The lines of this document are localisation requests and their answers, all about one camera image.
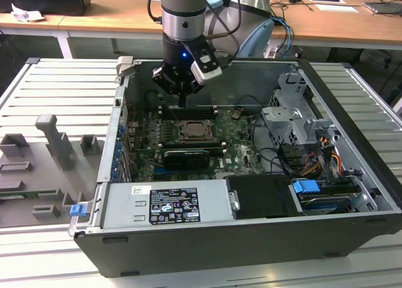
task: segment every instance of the power supply label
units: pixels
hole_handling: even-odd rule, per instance
[[[200,222],[197,189],[152,189],[149,222],[152,225]]]

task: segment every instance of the white paper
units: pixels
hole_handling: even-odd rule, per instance
[[[316,7],[321,11],[338,11],[341,13],[358,13],[356,9],[350,6],[334,6],[334,5],[325,5],[325,4],[316,4]]]
[[[26,11],[11,4],[13,11],[11,14],[20,22],[27,23],[28,21],[39,21],[45,19],[39,11]]]

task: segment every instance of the wooden desk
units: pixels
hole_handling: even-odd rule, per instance
[[[71,58],[69,37],[111,38],[117,51],[118,38],[161,40],[162,26],[153,23],[146,11],[147,0],[92,0],[83,16],[46,15],[46,21],[19,23],[9,14],[0,14],[0,29],[15,35],[55,36],[65,58]],[[288,0],[271,0],[271,2]],[[361,5],[364,1],[344,0],[346,4]],[[153,2],[155,15],[161,14],[160,3]],[[372,15],[364,6],[355,7],[359,13],[320,11],[310,5],[291,5],[285,11],[288,24],[295,31],[294,45],[375,48],[402,50],[402,18]],[[278,7],[273,11],[281,16]],[[274,28],[271,42],[285,37],[283,27]]]
[[[271,0],[271,2],[289,0]],[[362,5],[363,2],[379,2],[379,0],[344,0],[344,5]],[[315,5],[290,5],[285,10],[287,23],[295,31],[295,44],[319,46],[326,43],[338,43],[331,47],[372,48],[377,46],[398,45],[402,47],[402,18],[399,16],[372,15],[365,6],[354,7],[359,13],[340,13],[320,11]],[[278,7],[273,11],[282,16]],[[285,36],[282,27],[275,27],[273,38]]]
[[[92,0],[84,16],[65,16],[61,30],[157,33],[162,26],[154,23],[146,11],[147,0]],[[160,2],[152,2],[153,13],[161,14]]]

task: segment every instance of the blue cable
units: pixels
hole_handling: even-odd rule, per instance
[[[288,32],[288,46],[287,46],[287,48],[286,48],[285,54],[283,55],[283,58],[285,58],[285,57],[286,57],[286,54],[288,54],[288,51],[289,51],[289,49],[290,49],[290,44],[291,44],[291,35],[290,35],[289,26],[288,26],[286,23],[284,23],[283,21],[281,21],[280,19],[275,18],[274,16],[273,16],[272,18],[273,18],[274,20],[278,21],[279,23],[281,23],[281,24],[283,25],[283,27],[286,28],[286,31]]]

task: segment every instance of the blue tab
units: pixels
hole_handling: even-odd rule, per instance
[[[84,217],[87,215],[87,205],[86,204],[74,204],[70,208],[71,217]]]
[[[315,180],[297,180],[292,184],[296,193],[299,192],[320,192],[320,187]]]

